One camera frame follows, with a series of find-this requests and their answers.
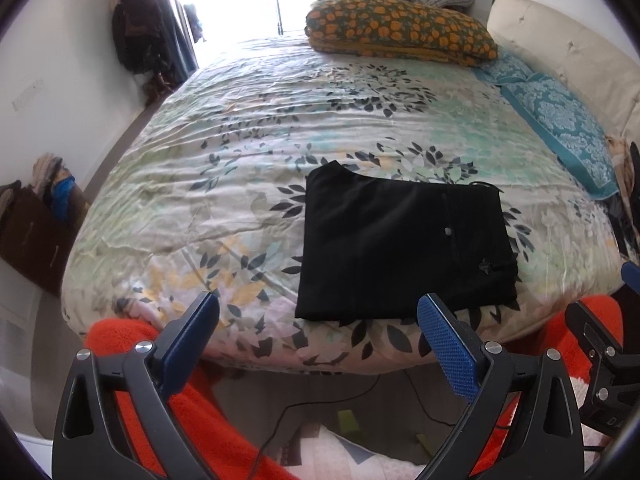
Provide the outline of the black pants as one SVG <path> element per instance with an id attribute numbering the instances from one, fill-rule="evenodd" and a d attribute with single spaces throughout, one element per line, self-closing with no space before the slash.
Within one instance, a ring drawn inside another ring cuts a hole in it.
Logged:
<path id="1" fill-rule="evenodd" d="M 412 320 L 428 294 L 453 311 L 515 306 L 498 188 L 371 178 L 330 162 L 311 171 L 305 198 L 296 318 Z"/>

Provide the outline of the dark clothes beside pillow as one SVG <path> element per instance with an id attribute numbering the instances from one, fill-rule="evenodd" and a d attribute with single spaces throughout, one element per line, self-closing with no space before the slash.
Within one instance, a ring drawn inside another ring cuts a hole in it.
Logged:
<path id="1" fill-rule="evenodd" d="M 618 191 L 604 201 L 620 253 L 639 261 L 639 148 L 617 136 L 606 136 Z"/>

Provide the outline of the orange red fluffy trousers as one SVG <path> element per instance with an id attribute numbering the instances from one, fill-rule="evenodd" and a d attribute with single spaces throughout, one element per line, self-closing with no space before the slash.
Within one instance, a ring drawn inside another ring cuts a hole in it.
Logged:
<path id="1" fill-rule="evenodd" d="M 153 341 L 158 331 L 137 320 L 108 318 L 89 330 L 86 346 L 96 356 L 114 356 L 134 348 L 138 342 Z M 541 330 L 514 344 L 523 353 L 554 347 L 568 359 L 567 369 L 577 396 L 582 403 L 587 393 L 589 361 L 578 349 L 577 339 L 558 314 Z M 199 365 L 186 383 L 186 388 L 169 400 L 186 436 L 221 479 L 245 479 L 257 455 L 257 448 L 241 436 L 222 411 L 214 397 L 212 385 L 221 378 Z M 408 479 L 419 467 L 406 460 L 396 460 L 334 434 L 319 424 L 303 425 L 282 448 L 276 460 L 263 458 L 258 466 L 258 479 Z"/>

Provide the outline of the teal patterned pillow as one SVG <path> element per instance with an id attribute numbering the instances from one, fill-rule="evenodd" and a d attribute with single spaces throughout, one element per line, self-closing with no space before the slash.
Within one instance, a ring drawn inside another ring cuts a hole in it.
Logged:
<path id="1" fill-rule="evenodd" d="M 604 130 L 574 93 L 541 73 L 504 84 L 501 93 L 593 200 L 618 192 Z"/>

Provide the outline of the cream tufted headboard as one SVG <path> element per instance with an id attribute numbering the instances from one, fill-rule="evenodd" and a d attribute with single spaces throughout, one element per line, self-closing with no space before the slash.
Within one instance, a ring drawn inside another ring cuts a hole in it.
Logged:
<path id="1" fill-rule="evenodd" d="M 533 0 L 494 0 L 487 30 L 532 70 L 559 79 L 606 133 L 639 142 L 639 64 L 614 44 Z"/>

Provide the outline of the brown wooden cabinet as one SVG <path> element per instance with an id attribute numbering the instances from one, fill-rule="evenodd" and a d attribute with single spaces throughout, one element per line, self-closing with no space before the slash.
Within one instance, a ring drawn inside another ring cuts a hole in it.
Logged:
<path id="1" fill-rule="evenodd" d="M 65 220 L 17 180 L 1 187 L 1 259 L 45 292 L 59 297 L 68 257 L 90 203 L 75 184 Z"/>

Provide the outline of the clothes pile on cabinet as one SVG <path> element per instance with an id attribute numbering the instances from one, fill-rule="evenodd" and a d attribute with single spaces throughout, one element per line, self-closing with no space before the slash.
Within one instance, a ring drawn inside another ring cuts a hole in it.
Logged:
<path id="1" fill-rule="evenodd" d="M 62 157 L 46 153 L 32 166 L 32 182 L 26 188 L 35 193 L 55 218 L 79 226 L 84 221 L 88 204 L 76 179 Z"/>

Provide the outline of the orange floral folded blanket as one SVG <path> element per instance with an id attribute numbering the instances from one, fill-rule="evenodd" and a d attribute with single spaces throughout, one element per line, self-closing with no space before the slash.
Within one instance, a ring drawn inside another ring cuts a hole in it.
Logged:
<path id="1" fill-rule="evenodd" d="M 324 53 L 466 67 L 499 56 L 495 40 L 475 18 L 407 0 L 321 0 L 306 16 L 305 34 Z"/>

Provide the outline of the dark clothes hanging on wall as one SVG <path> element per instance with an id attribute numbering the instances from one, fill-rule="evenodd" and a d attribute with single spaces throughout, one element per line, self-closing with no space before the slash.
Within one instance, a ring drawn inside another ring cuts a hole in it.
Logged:
<path id="1" fill-rule="evenodd" d="M 176 91 L 198 68 L 186 12 L 177 0 L 115 0 L 112 36 L 119 63 L 145 76 L 147 106 Z"/>

